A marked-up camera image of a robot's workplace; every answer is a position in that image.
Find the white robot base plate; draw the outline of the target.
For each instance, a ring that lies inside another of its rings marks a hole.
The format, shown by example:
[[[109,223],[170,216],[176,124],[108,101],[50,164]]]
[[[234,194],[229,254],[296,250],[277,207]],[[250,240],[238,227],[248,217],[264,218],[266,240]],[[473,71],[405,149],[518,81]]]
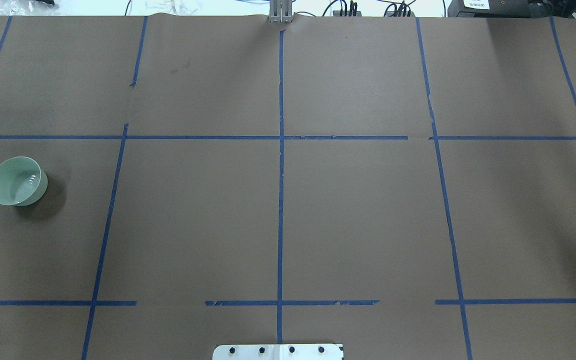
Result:
[[[213,360],[343,360],[342,344],[224,344],[215,347]]]

